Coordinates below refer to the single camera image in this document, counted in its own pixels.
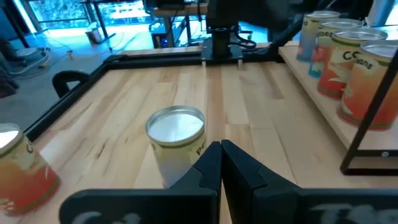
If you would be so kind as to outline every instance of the orange label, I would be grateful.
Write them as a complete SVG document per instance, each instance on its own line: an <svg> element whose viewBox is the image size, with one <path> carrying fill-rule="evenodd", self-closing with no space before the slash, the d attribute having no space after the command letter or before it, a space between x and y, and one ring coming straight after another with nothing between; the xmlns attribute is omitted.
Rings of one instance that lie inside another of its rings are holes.
<svg viewBox="0 0 398 224"><path fill-rule="evenodd" d="M360 124L387 71L387 67L388 63L379 62L370 55L358 57L341 101L339 112L341 118L356 126ZM383 130L391 127L398 114L397 98L398 81L395 80L370 129Z"/></svg>
<svg viewBox="0 0 398 224"><path fill-rule="evenodd" d="M10 216L34 210L55 193L59 182L31 142L20 137L0 157L0 210Z"/></svg>
<svg viewBox="0 0 398 224"><path fill-rule="evenodd" d="M360 55L359 47L333 42L330 51L325 60L318 90L326 96L340 99L355 60Z"/></svg>

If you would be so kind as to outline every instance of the tin can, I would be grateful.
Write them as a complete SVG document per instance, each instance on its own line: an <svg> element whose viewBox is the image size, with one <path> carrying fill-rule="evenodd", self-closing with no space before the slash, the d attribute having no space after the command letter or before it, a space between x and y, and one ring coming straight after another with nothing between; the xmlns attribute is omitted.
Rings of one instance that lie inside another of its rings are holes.
<svg viewBox="0 0 398 224"><path fill-rule="evenodd" d="M0 210L7 216L38 209L56 193L60 178L16 124L0 124Z"/></svg>
<svg viewBox="0 0 398 224"><path fill-rule="evenodd" d="M333 11L315 11L304 16L300 42L298 44L297 60L311 62L320 23L339 16L340 13Z"/></svg>
<svg viewBox="0 0 398 224"><path fill-rule="evenodd" d="M318 91L327 97L341 99L351 69L360 54L361 44L368 40L386 38L386 32L364 27L338 29L332 33L331 52L325 60Z"/></svg>
<svg viewBox="0 0 398 224"><path fill-rule="evenodd" d="M314 77L321 77L324 61L330 55L331 34L341 28L361 27L362 21L355 19L331 19L319 25L317 41L312 53L310 70L308 73Z"/></svg>
<svg viewBox="0 0 398 224"><path fill-rule="evenodd" d="M398 40L375 40L361 45L361 55L351 72L338 107L338 116L349 124L361 124L380 82L398 49ZM392 83L369 129L391 128L398 114L398 80Z"/></svg>
<svg viewBox="0 0 398 224"><path fill-rule="evenodd" d="M165 188L184 176L206 150L205 116L191 106L171 106L146 123Z"/></svg>

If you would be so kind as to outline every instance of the window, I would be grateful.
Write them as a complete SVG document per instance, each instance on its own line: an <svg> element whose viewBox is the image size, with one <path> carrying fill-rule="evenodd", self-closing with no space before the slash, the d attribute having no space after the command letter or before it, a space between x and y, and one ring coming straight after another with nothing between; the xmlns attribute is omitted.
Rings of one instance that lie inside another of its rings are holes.
<svg viewBox="0 0 398 224"><path fill-rule="evenodd" d="M29 1L29 6L43 29L88 26L88 17L80 0L33 0Z"/></svg>

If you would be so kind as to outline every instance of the wooden tabletop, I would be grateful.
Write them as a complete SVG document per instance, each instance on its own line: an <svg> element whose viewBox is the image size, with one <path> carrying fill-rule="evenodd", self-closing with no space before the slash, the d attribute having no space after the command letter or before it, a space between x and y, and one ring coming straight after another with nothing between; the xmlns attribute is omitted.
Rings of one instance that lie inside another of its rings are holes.
<svg viewBox="0 0 398 224"><path fill-rule="evenodd" d="M208 3L200 3L200 14L207 14ZM164 10L164 9L154 9L154 15L160 17L173 17L173 16L197 16L198 15L198 4L193 3L185 6L184 10Z"/></svg>
<svg viewBox="0 0 398 224"><path fill-rule="evenodd" d="M398 177L340 173L346 149L286 64L112 70L34 143L62 179L57 194L0 223L58 223L60 204L81 189L161 188L145 122L170 105L205 114L208 144L230 139L301 187L398 186ZM221 223L231 223L224 194Z"/></svg>

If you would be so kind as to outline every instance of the cable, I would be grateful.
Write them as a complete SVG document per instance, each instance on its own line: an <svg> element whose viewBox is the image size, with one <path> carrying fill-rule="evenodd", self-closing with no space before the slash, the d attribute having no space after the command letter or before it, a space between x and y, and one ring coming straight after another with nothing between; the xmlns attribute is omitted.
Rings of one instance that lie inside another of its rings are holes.
<svg viewBox="0 0 398 224"><path fill-rule="evenodd" d="M44 55L44 57L43 57L42 59L40 59L40 60L34 62L32 65L27 66L26 68L22 69L22 70L19 71L19 72L8 72L8 74L10 74L10 75L20 75L20 74L22 74L22 73L24 73L24 72L26 72L26 71L31 70L31 69L33 68L33 66L35 66L35 65L37 65L38 63L44 61L44 60L48 57L48 59L44 62L44 63L47 63L48 60L50 60L51 55L49 54L50 51L48 50L48 49L49 49L49 42L46 40L45 43L46 43L46 44L45 44L45 45L46 45L46 46L45 46L45 50L43 50L43 52L45 52L45 55Z"/></svg>
<svg viewBox="0 0 398 224"><path fill-rule="evenodd" d="M28 74L23 74L23 76L13 77L13 79L15 79L15 80L25 80L25 79L34 78L34 77L37 77L39 75L42 75L44 72L47 72L48 70L50 70L56 63L58 63L65 56L67 56L67 54L59 57L51 65L49 65L49 66L47 66L47 67L45 67L45 68L43 68L43 69L41 69L39 71L36 71L36 72L33 72L33 73L28 73Z"/></svg>
<svg viewBox="0 0 398 224"><path fill-rule="evenodd" d="M240 42L230 42L229 44L232 45L238 45L240 47L244 47L246 49L255 49L257 47L257 44L253 41L253 40L247 40L242 38L241 36L239 36L238 32L235 32L235 37L240 40Z"/></svg>

